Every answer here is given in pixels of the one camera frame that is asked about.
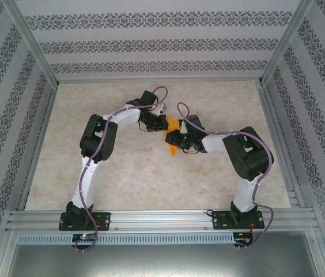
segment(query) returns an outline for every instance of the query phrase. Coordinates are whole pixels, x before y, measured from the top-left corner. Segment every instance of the patterned wallpaper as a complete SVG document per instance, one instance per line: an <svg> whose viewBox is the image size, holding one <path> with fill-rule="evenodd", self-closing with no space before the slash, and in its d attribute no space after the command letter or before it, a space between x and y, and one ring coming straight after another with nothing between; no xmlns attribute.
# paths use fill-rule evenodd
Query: patterned wallpaper
<svg viewBox="0 0 325 277"><path fill-rule="evenodd" d="M299 0L17 3L66 81L260 77Z"/></svg>
<svg viewBox="0 0 325 277"><path fill-rule="evenodd" d="M52 88L0 2L0 234L22 196Z"/></svg>
<svg viewBox="0 0 325 277"><path fill-rule="evenodd" d="M325 1L315 1L268 83L304 200L325 239Z"/></svg>

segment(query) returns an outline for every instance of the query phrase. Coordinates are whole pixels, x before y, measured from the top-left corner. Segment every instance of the purple cable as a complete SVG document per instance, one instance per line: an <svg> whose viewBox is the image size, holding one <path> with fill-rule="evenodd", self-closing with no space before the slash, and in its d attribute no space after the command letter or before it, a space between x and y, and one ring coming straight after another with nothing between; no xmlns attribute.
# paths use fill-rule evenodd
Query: purple cable
<svg viewBox="0 0 325 277"><path fill-rule="evenodd" d="M187 115L185 116L182 111L180 110L179 108L179 105L183 105L184 107L186 107L187 109ZM194 128L197 128L198 130L200 130L201 132L204 132L206 134L212 134L214 136L218 136L218 135L222 135L222 134L242 134L244 136L248 136L254 140L256 140L266 151L266 154L267 154L267 157L268 157L268 160L269 160L269 165L267 166L267 169L266 171L264 172L264 174L257 180L256 182L256 185L255 185L255 188L254 188L254 192L252 194L252 202L260 207L260 208L266 208L266 209L269 209L270 210L270 213L271 213L271 216L270 216L270 220L269 220L269 223L267 224L267 226L265 227L265 229L263 230L263 232L261 233L260 237L255 241L253 242L250 246L248 246L247 248L250 248L252 247L253 245L255 245L258 241L260 241L263 236L265 235L266 231L270 228L270 225L271 223L273 222L273 219L274 219L274 211L271 207L269 206L266 206L266 205L260 205L256 202L256 192L257 192L257 189L259 188L259 184L260 182L262 181L263 178L265 178L265 176L269 173L270 169L271 169L271 161L272 161L272 158L271 158L271 153L270 153L270 150L268 149L268 147L266 146L266 144L261 140L259 139L258 137L254 136L253 134L249 134L249 133L246 133L246 132L242 132L242 131L224 131L224 132L209 132L209 131L206 131L202 128L200 128L199 126L197 126L196 124L192 123L190 120L187 119L187 116L189 116L190 114L190 108L183 102L179 102L177 105L176 105L176 108L178 109L178 112L179 114L182 116L183 120L186 121L187 123L189 123L191 126L193 126Z"/></svg>
<svg viewBox="0 0 325 277"><path fill-rule="evenodd" d="M83 198L83 194L82 194L82 181L83 181L83 177L91 163L91 160L100 152L101 150L101 147L103 146L104 144L104 140L105 140L105 137L106 137L106 133L107 133L107 128L109 126L109 121L114 117L116 116L117 114L121 113L122 111L126 111L126 110L135 110L135 109L138 109L138 108L152 108L154 106L157 106L159 104L161 104L163 101L165 101L165 99L168 97L168 89L161 85L157 88L154 89L154 91L152 93L155 93L158 89L160 88L164 88L165 89L165 96L159 101L159 102L156 102L155 104L152 104L152 105L145 105L145 106L135 106L135 107L128 107L128 108L121 108L120 110L114 112L107 120L106 120L106 123L105 123L105 128L104 128L104 133L103 133L103 136L101 138L101 141L100 141L100 144L99 146L97 146L95 152L93 153L93 155L88 159L87 161L87 164L85 166L85 168L82 170L82 173L81 173L81 177L80 177L80 182L79 182L79 187L78 187L78 190L80 191L80 198L81 198L81 201L82 201L82 205L83 205L83 208L84 210L86 211L87 215L89 216L89 218L91 219L92 223L93 223L93 226L95 227L95 240L93 241L93 243L87 247L86 249L83 249L81 252L84 253L86 251L88 251L89 249L91 249L92 247L94 247L94 245L96 244L97 242L97 238L98 238L98 234L97 234L97 224L96 224L96 221L95 219L93 218L92 214L90 213L90 211L88 210L87 206L86 206L86 203L84 202L84 198ZM74 248L75 248L75 251L79 251L80 249L77 248L77 244L78 244L79 241L75 242L74 244Z"/></svg>

